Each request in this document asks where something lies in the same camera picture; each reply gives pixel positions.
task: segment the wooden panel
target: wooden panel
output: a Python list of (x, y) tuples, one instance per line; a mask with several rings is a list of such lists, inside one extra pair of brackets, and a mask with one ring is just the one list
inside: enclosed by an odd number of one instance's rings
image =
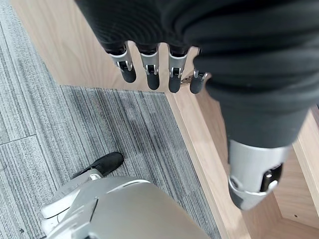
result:
[(188, 87), (166, 96), (222, 237), (261, 239), (281, 219), (281, 213), (273, 194), (247, 212), (233, 205), (228, 193), (226, 136), (218, 103), (205, 91), (193, 95)]
[(319, 230), (288, 219), (282, 219), (264, 239), (318, 239)]
[[(228, 174), (227, 137), (219, 103), (213, 100), (206, 91), (197, 94), (196, 99), (224, 170)], [(273, 194), (269, 195), (254, 209), (243, 212), (242, 215), (246, 227), (254, 239), (262, 238), (276, 224), (277, 220), (281, 219), (281, 213)]]
[(190, 93), (188, 87), (182, 87), (177, 94), (166, 96), (221, 237), (250, 239), (241, 211), (233, 205), (228, 195), (227, 175), (195, 95)]
[[(11, 0), (11, 3), (58, 83), (150, 91), (135, 45), (130, 43), (137, 80), (129, 84), (123, 80), (120, 70), (98, 43), (74, 0)], [(168, 50), (166, 44), (159, 49), (160, 87), (157, 91), (167, 92)], [(197, 50), (192, 48), (184, 72), (193, 69), (192, 60), (196, 54)]]
[(283, 218), (319, 228), (319, 217), (293, 149), (274, 193)]
[(319, 214), (319, 128), (311, 110), (294, 143), (294, 150)]

